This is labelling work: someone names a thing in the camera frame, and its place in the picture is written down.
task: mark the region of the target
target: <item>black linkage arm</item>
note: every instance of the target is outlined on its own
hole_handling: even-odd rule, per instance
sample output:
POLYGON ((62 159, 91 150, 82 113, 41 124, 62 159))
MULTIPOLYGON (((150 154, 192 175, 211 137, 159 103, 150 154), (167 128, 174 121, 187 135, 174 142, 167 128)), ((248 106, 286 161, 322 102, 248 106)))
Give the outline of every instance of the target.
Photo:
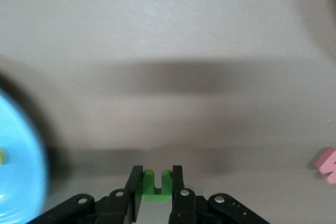
MULTIPOLYGON (((29 224, 131 224, 136 222, 143 193, 143 167, 134 166, 125 188, 99 201, 78 194, 29 224)), ((206 200, 185 188, 182 166, 173 166, 169 224, 270 224, 227 194, 206 200)))

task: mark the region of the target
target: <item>green toy piece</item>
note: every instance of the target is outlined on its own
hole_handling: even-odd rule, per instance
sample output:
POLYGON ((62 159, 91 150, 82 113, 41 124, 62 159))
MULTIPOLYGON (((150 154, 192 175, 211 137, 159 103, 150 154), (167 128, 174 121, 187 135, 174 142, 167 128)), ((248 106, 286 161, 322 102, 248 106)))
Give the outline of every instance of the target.
POLYGON ((5 152, 0 148, 0 165, 5 162, 5 152))
POLYGON ((172 198, 172 172, 164 170, 161 174, 161 188, 155 187, 154 171, 145 170, 142 178, 143 199, 145 201, 167 202, 172 198))

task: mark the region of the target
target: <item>beige surface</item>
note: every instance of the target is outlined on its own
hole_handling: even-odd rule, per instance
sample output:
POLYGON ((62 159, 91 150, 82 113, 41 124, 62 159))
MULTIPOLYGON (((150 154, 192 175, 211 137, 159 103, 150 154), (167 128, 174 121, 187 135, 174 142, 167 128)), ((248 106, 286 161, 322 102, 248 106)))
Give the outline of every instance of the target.
MULTIPOLYGON (((65 150, 46 208, 123 186, 134 164, 182 164, 271 223, 334 223, 312 162, 335 145, 335 4, 0 0, 0 72, 65 150)), ((168 205, 143 207, 139 223, 166 223, 168 205)))

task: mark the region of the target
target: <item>pink foam letter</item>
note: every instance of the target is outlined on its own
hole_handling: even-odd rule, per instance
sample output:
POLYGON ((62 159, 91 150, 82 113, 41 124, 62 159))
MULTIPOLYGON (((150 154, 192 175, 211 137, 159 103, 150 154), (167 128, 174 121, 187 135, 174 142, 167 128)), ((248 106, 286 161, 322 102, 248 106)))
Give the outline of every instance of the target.
POLYGON ((336 148, 329 147, 315 162, 315 167, 329 184, 336 184, 336 148))

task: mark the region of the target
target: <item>blue plate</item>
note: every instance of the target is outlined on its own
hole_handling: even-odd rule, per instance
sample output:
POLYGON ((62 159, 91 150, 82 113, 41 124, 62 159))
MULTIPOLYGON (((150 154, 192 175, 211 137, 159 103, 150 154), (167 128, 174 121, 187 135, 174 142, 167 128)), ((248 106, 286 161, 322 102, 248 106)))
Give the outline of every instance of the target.
POLYGON ((27 223, 47 195, 48 166, 41 137, 24 110, 0 89, 0 223, 27 223))

